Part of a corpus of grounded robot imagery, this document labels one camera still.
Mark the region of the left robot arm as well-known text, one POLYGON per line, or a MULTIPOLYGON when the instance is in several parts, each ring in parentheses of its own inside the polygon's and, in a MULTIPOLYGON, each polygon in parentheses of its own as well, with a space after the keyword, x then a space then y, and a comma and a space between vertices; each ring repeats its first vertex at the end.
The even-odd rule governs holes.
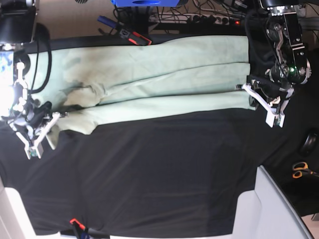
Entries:
POLYGON ((261 76, 250 74, 240 86, 250 96, 250 105, 262 106, 268 126, 283 127, 284 110, 295 88, 312 74, 307 47, 295 7, 297 0, 255 0, 245 15, 244 28, 257 63, 265 68, 261 76), (249 24, 255 19, 270 46, 270 56, 260 56, 252 42, 249 24))

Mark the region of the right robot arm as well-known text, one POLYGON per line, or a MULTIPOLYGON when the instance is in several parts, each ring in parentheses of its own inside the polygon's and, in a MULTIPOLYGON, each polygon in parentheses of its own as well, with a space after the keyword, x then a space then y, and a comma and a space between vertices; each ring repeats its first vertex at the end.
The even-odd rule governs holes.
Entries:
POLYGON ((28 159, 41 158, 42 141, 61 118, 52 111, 52 103, 40 103, 32 98, 46 87, 52 67, 50 35, 37 23, 39 1, 2 0, 0 2, 0 119, 23 142, 28 159), (26 74, 31 68, 30 57, 24 46, 42 42, 48 53, 44 82, 35 88, 26 74))

